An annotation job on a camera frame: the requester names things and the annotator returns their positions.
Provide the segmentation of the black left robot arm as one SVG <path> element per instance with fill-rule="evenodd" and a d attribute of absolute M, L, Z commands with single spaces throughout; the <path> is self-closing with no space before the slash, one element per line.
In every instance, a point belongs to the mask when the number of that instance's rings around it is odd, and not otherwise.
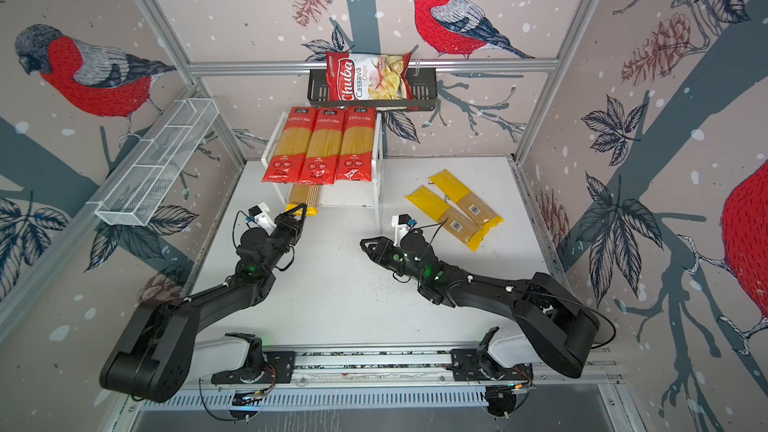
<path fill-rule="evenodd" d="M 300 240 L 307 210 L 301 203 L 277 215 L 271 232 L 246 230 L 236 247 L 235 271 L 222 284 L 186 298 L 139 304 L 102 367 L 100 386 L 154 402 L 174 396 L 191 370 L 197 334 L 267 298 L 278 262 Z"/>

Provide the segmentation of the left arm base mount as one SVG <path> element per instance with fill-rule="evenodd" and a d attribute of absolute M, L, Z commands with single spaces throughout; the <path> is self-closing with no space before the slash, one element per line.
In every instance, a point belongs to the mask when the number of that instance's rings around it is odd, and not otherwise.
<path fill-rule="evenodd" d="M 260 359 L 247 359 L 235 370 L 213 374 L 214 385 L 246 386 L 257 384 L 263 387 L 273 384 L 288 384 L 292 380 L 296 353 L 293 351 L 267 351 Z"/>

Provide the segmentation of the yellow Pastatime pasta bag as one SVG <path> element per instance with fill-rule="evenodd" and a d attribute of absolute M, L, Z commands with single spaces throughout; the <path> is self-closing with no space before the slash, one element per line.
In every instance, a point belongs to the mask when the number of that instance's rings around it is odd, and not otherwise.
<path fill-rule="evenodd" d="M 302 204 L 306 204 L 306 215 L 316 216 L 318 213 L 320 190 L 320 185 L 293 184 L 289 193 L 286 210 L 290 211 Z"/>

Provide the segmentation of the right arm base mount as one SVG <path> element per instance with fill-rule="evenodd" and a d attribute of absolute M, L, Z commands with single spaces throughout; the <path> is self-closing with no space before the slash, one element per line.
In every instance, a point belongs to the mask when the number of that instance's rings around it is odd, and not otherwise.
<path fill-rule="evenodd" d="M 517 381 L 528 383 L 533 380 L 531 364 L 502 366 L 488 352 L 478 349 L 452 349 L 450 362 L 446 369 L 453 374 L 455 381 Z"/>

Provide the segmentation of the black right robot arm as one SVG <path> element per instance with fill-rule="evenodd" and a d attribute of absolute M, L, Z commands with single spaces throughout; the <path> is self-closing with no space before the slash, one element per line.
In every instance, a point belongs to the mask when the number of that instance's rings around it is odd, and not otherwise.
<path fill-rule="evenodd" d="M 538 357 L 569 378 L 579 378 L 599 331 L 597 312 L 578 301 L 551 275 L 503 280 L 469 272 L 439 259 L 413 229 L 398 243 L 384 236 L 360 241 L 380 267 L 416 281 L 417 292 L 434 305 L 469 307 L 518 324 Z"/>

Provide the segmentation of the red spaghetti bag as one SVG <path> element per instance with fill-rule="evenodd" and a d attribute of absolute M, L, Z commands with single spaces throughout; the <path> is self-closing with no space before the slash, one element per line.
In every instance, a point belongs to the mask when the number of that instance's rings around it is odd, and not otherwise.
<path fill-rule="evenodd" d="M 347 110 L 335 179 L 371 181 L 376 109 Z"/>
<path fill-rule="evenodd" d="M 299 180 L 317 116 L 317 108 L 291 109 L 266 167 L 263 182 L 295 183 Z"/>
<path fill-rule="evenodd" d="M 331 185 L 335 182 L 346 111 L 321 108 L 299 175 L 299 184 Z"/>

